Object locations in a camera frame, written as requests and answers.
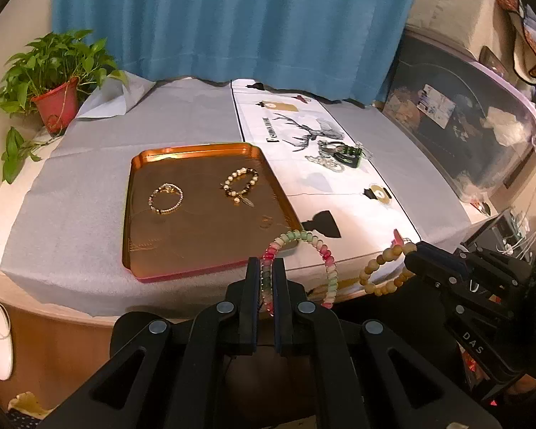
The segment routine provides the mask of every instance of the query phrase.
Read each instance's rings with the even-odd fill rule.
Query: beige beaded bracelet
[[[408,242],[403,246],[395,245],[392,248],[387,248],[383,250],[383,253],[378,255],[376,259],[369,260],[367,266],[365,266],[359,273],[359,283],[363,285],[366,294],[375,294],[378,297],[392,294],[398,287],[401,287],[405,281],[413,277],[415,274],[409,271],[406,267],[403,267],[401,274],[396,279],[387,282],[383,287],[377,287],[374,283],[369,282],[369,278],[379,269],[379,266],[389,261],[395,261],[399,258],[401,253],[403,253],[403,255],[408,255],[416,250],[417,246],[412,242]]]

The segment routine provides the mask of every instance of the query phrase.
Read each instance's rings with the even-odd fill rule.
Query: gold tray
[[[235,204],[222,185],[241,167],[259,174],[246,197]],[[233,188],[244,187],[235,179]],[[149,208],[149,195],[168,182],[183,191],[172,213]],[[176,194],[159,193],[154,204],[171,207]],[[123,265],[140,282],[196,276],[244,266],[261,256],[282,232],[301,230],[286,194],[262,150],[248,143],[223,143],[147,150],[131,161],[123,228]]]

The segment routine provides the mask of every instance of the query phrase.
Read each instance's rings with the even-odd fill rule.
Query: silver screw
[[[217,303],[217,311],[224,315],[231,313],[233,309],[234,305],[229,301],[221,301],[220,303]]]
[[[149,324],[149,332],[152,334],[160,334],[161,332],[164,332],[167,330],[167,323],[164,321],[161,321],[160,319],[157,319],[156,321],[153,321],[151,324]]]
[[[314,305],[311,301],[301,301],[298,303],[298,311],[300,311],[300,313],[309,315],[310,313],[316,311],[316,305]]]
[[[379,335],[383,332],[383,324],[378,321],[368,321],[365,323],[365,330],[369,334]]]

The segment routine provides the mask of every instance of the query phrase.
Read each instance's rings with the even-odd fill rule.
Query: curtain
[[[375,99],[413,0],[53,0],[53,30],[107,37],[150,80],[253,78],[330,100]]]

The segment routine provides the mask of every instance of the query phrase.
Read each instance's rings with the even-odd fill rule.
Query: flower pot
[[[32,98],[50,135],[65,130],[78,113],[78,80],[74,77],[59,87]]]

